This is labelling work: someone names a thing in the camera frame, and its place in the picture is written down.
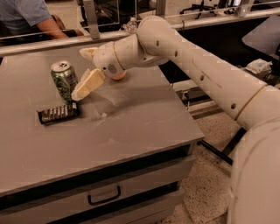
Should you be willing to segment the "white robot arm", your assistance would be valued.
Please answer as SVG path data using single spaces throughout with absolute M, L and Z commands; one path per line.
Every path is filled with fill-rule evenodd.
M 235 148 L 227 224 L 280 224 L 279 89 L 188 41 L 157 16 L 143 19 L 127 38 L 80 54 L 95 69 L 73 91 L 76 101 L 132 67 L 175 63 L 246 130 Z

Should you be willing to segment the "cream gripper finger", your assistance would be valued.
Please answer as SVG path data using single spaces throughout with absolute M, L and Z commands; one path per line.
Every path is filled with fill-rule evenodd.
M 91 92 L 100 87 L 104 83 L 105 79 L 106 76 L 102 70 L 96 68 L 90 71 L 87 69 L 82 75 L 80 82 L 76 85 L 74 91 L 71 93 L 72 99 L 76 102 L 84 99 Z
M 79 53 L 84 59 L 92 61 L 97 50 L 97 47 L 82 48 L 79 50 Z

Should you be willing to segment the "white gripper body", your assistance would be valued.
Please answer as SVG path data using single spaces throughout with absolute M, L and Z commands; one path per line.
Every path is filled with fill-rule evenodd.
M 116 56 L 114 42 L 99 46 L 94 53 L 93 63 L 96 68 L 101 69 L 109 78 L 113 78 L 125 71 Z

